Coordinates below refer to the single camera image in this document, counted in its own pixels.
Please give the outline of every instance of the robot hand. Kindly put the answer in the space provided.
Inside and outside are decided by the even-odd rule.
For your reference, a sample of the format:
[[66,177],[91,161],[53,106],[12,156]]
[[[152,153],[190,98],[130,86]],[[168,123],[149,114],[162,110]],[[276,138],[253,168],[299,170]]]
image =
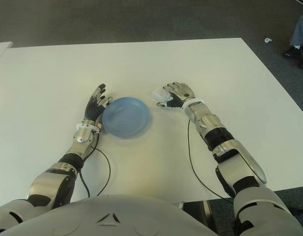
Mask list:
[[184,83],[173,82],[163,87],[172,96],[168,102],[158,102],[159,107],[182,107],[183,103],[195,98],[194,92]]
[[92,96],[90,97],[85,109],[84,119],[96,121],[106,107],[112,102],[112,97],[106,98],[105,96],[101,96],[105,92],[105,88],[106,85],[101,84],[92,93]]

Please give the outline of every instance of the gray carpet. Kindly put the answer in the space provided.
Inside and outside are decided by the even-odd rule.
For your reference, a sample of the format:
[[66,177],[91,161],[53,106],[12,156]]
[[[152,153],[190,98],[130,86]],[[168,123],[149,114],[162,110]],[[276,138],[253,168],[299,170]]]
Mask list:
[[[26,47],[241,37],[303,110],[299,60],[281,56],[302,14],[295,0],[0,0],[0,42]],[[265,37],[273,42],[264,43]],[[278,194],[303,208],[303,188]],[[211,202],[220,235],[233,235],[231,208]]]

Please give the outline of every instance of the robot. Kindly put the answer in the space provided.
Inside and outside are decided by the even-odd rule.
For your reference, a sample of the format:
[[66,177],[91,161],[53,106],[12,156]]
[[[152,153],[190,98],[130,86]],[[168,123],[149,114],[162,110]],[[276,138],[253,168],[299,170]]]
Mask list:
[[[216,175],[234,198],[234,232],[240,236],[303,236],[283,201],[243,145],[227,131],[190,87],[163,87],[172,97],[159,107],[180,108],[217,162]],[[96,88],[67,153],[32,183],[27,199],[0,207],[0,236],[215,236],[216,233],[169,203],[142,196],[103,195],[70,203],[75,180],[101,130],[98,118],[112,102],[105,85]]]

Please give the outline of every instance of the blue plate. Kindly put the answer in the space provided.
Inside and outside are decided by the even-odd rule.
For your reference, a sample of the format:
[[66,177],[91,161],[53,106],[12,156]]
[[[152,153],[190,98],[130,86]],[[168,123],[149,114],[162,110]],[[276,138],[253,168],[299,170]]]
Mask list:
[[150,122],[150,112],[144,102],[134,97],[113,101],[103,112],[105,130],[118,137],[131,137],[142,132]]

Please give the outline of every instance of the black joint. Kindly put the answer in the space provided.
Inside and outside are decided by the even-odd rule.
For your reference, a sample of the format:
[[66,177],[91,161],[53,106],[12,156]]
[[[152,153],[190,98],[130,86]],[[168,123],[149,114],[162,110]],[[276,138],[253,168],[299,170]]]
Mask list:
[[75,167],[78,172],[80,172],[81,168],[84,166],[82,158],[75,153],[65,154],[58,162],[68,163]]
[[215,128],[208,132],[204,137],[204,141],[210,151],[212,151],[219,144],[231,139],[234,139],[234,137],[224,127]]
[[76,177],[76,174],[73,169],[70,169],[69,171],[59,170],[59,169],[50,169],[47,172],[54,173],[54,174],[60,174],[60,175],[68,175],[68,176],[71,176],[72,178]]
[[228,152],[226,152],[225,154],[222,154],[221,156],[217,156],[216,154],[213,155],[215,161],[217,161],[217,163],[221,163],[225,160],[228,160],[229,158],[233,157],[234,155],[238,154],[239,152],[235,149],[232,149]]
[[17,215],[16,213],[14,213],[14,212],[11,211],[9,214],[10,214],[11,216],[13,216],[13,217],[15,218],[15,220],[17,220],[18,224],[20,224],[20,223],[23,222],[22,218],[20,218],[20,216]]
[[45,207],[51,199],[44,195],[32,194],[26,201],[30,202],[34,207]]
[[224,177],[221,175],[219,168],[217,167],[215,169],[217,178],[219,179],[219,182],[221,183],[222,187],[224,188],[225,192],[232,198],[235,197],[236,193],[230,188],[230,186],[227,184],[226,180]]
[[260,187],[258,181],[256,181],[255,177],[253,176],[247,176],[244,177],[237,182],[234,183],[233,185],[236,193],[239,193],[240,191],[250,188],[250,187]]
[[250,221],[246,220],[241,223],[239,217],[237,217],[233,225],[235,236],[239,236],[244,231],[251,229],[253,227],[254,226]]
[[55,197],[52,209],[68,204],[71,200],[75,185],[75,178],[67,176],[61,183]]

